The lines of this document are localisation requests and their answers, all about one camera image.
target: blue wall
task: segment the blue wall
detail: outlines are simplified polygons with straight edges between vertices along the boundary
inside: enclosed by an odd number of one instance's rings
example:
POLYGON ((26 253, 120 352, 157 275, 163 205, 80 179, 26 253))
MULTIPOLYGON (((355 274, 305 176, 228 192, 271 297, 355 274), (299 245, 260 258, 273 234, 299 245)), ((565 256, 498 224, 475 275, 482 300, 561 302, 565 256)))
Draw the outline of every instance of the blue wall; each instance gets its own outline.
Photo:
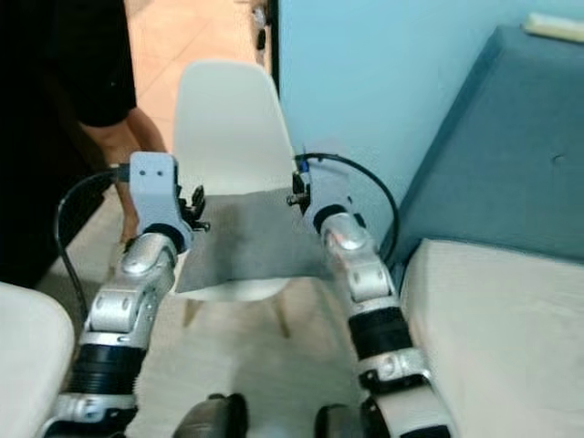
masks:
MULTIPOLYGON (((402 198, 486 39, 582 0, 280 0, 281 99, 293 144, 336 136, 402 198)), ((390 210, 354 192, 381 240, 390 210)))

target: person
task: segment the person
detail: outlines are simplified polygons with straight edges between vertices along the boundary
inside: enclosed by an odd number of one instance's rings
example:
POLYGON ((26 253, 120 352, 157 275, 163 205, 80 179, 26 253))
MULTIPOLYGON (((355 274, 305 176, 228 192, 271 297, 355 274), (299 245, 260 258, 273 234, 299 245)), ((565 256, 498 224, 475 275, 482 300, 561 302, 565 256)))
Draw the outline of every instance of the person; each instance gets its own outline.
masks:
MULTIPOLYGON (((106 163, 129 162, 135 151, 166 152, 156 125, 137 106, 124 1, 53 0, 41 15, 49 20, 42 24, 45 61, 106 163)), ((120 242, 126 243, 136 235, 138 217, 128 184, 116 189, 123 210, 120 242)))

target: chair backrest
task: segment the chair backrest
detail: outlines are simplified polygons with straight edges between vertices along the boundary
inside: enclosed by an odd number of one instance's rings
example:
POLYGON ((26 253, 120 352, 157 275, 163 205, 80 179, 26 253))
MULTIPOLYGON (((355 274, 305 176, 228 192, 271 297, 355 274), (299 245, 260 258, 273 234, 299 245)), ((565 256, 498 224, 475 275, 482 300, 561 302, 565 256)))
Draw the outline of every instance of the chair backrest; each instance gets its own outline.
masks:
POLYGON ((293 150, 266 71, 224 60, 189 65, 179 85, 173 151, 187 193, 201 183, 209 194, 289 187, 293 150))

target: black cable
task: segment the black cable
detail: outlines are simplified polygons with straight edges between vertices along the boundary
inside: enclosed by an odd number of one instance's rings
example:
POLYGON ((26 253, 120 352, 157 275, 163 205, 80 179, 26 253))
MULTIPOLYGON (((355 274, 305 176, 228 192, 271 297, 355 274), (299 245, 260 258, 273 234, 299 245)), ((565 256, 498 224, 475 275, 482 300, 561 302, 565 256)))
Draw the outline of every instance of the black cable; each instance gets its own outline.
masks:
POLYGON ((267 4, 270 19, 272 79, 276 86, 276 93, 280 96, 280 23, 279 0, 271 0, 267 4))
POLYGON ((83 180, 77 182, 73 187, 71 187, 68 192, 65 194, 65 196, 63 196, 63 198, 61 198, 61 201, 58 203, 58 208, 57 208, 57 212, 55 214, 55 223, 54 223, 54 237, 55 237, 55 242, 57 244, 57 250, 58 250, 58 254, 59 256, 63 259, 63 263, 65 264, 65 268, 67 269, 68 275, 71 278, 71 282, 73 283, 73 287, 75 289, 75 295, 79 304, 79 312, 81 314, 81 320, 85 321, 86 318, 88 317, 88 302, 85 298, 85 293, 83 291, 83 286, 81 285, 81 282, 79 281, 79 277, 77 275, 77 272, 75 271, 75 267, 73 267, 73 264, 71 263, 71 260, 69 259, 69 256, 67 254, 67 250, 65 249, 65 247, 63 246, 63 242, 61 241, 61 226, 60 226, 60 220, 61 220, 61 215, 63 214, 63 210, 65 209, 65 206, 67 205, 67 202, 69 201, 69 199, 75 194, 77 193, 79 190, 81 190, 82 188, 86 187, 87 185, 97 182, 97 181, 101 181, 101 180, 112 180, 113 178, 116 176, 117 174, 117 170, 116 169, 110 169, 108 171, 104 171, 104 172, 99 172, 99 173, 95 173, 93 175, 88 176, 87 178, 84 178, 83 180))
POLYGON ((342 157, 342 156, 334 154, 334 153, 310 152, 310 153, 302 153, 302 154, 296 155, 294 158, 297 162, 301 162, 304 160, 310 160, 310 159, 317 159, 319 161, 331 160, 334 162, 342 162, 343 164, 346 164, 346 165, 352 167, 353 169, 357 169, 359 172, 363 173, 365 176, 370 178, 374 183, 376 183, 380 187, 380 189, 383 191, 383 194, 385 194, 385 197, 390 202, 391 213, 393 214, 393 227, 391 228, 391 230, 392 230, 391 245, 387 251, 387 254, 383 257, 383 261, 388 262, 391 259, 391 257, 393 256, 393 253, 395 252, 395 248, 398 244, 398 238, 400 236, 401 221, 400 221, 400 210, 398 209, 398 204, 395 202, 395 198, 393 197, 393 194, 391 193, 390 189, 387 188, 387 185, 385 185, 383 183, 383 181, 375 173, 373 173, 372 171, 370 171, 366 167, 361 166, 359 163, 354 162, 353 160, 350 160, 348 158, 342 157))

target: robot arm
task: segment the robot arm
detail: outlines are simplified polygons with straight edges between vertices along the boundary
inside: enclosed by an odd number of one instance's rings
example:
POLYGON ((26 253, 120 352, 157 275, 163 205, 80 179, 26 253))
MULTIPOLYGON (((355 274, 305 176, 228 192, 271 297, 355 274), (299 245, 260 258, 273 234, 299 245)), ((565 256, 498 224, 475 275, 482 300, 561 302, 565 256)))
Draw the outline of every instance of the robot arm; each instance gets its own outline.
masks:
MULTIPOLYGON (((359 359, 359 381, 370 397, 361 406, 366 437, 448 437, 454 426, 432 388, 432 375, 422 351, 413 345, 388 268, 360 217, 349 212, 339 172, 320 163, 301 163, 294 177, 295 194, 311 226, 320 235, 349 313, 349 329, 359 359), (327 193, 319 191, 322 183, 327 193)), ((319 414, 328 419, 323 437, 345 436, 331 421, 339 406, 319 414)))
POLYGON ((125 430, 135 416, 134 384, 158 306, 174 283, 177 255, 192 240, 175 172, 171 155, 132 155, 130 191, 141 235, 93 300, 68 382, 40 436, 107 435, 125 430))

